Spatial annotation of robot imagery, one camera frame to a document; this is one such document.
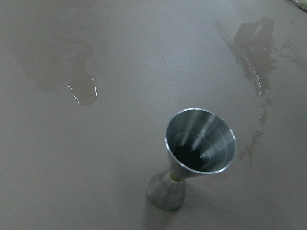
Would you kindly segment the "steel double jigger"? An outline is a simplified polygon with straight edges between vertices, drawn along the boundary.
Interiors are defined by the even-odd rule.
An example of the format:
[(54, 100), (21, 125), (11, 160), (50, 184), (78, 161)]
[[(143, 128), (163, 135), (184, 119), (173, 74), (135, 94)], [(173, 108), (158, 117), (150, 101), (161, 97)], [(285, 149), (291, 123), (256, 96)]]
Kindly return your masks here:
[(158, 209), (175, 211), (185, 200), (186, 179), (221, 173), (236, 157), (236, 137), (216, 114), (187, 108), (169, 122), (165, 133), (170, 167), (154, 175), (147, 197)]

